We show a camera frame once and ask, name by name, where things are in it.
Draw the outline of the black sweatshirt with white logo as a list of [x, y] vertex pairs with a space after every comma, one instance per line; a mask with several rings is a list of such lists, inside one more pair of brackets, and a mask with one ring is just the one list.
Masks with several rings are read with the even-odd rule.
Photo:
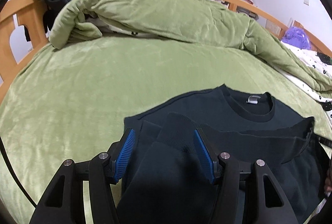
[[[120, 223], [208, 223], [218, 187], [235, 163], [271, 170], [298, 223], [325, 196], [329, 158], [313, 117], [302, 117], [268, 92], [251, 95], [220, 86], [188, 92], [124, 119], [136, 133], [116, 208]], [[201, 128], [218, 154], [221, 176], [205, 178], [194, 147]]]

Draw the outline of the green fleece bed sheet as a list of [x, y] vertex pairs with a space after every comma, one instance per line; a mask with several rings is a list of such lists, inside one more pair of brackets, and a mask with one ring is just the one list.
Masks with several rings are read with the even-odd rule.
[[104, 37], [55, 49], [48, 44], [17, 76], [1, 104], [1, 138], [24, 189], [1, 164], [1, 200], [17, 223], [65, 158], [87, 160], [118, 140], [124, 118], [173, 96], [225, 84], [269, 92], [331, 137], [322, 107], [248, 49]]

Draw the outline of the green quilt with floral lining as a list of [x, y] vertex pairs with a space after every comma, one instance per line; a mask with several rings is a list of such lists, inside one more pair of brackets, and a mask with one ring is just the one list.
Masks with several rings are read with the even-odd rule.
[[248, 51], [331, 115], [330, 65], [316, 52], [280, 41], [252, 18], [214, 0], [71, 0], [56, 17], [49, 40], [62, 49], [70, 42], [101, 38], [104, 32]]

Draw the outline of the purple plush toy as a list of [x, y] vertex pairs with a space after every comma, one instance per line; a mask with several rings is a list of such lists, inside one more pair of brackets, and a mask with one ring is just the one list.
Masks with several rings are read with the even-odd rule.
[[311, 42], [308, 35], [303, 29], [296, 26], [288, 28], [281, 41], [299, 49], [311, 50]]

